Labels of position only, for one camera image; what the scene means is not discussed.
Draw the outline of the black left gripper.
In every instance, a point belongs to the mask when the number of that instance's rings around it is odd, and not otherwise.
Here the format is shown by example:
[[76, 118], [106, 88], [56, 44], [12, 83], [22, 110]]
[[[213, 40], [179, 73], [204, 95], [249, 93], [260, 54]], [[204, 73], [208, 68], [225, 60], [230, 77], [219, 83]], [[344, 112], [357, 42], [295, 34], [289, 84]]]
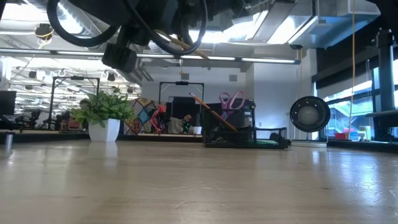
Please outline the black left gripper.
[[[186, 28], [197, 28], [202, 22], [202, 9], [200, 0], [178, 0], [178, 9], [174, 15], [174, 34], [181, 34]], [[246, 6], [249, 0], [206, 0], [208, 21], [215, 16], [231, 12], [233, 19], [248, 15]]]

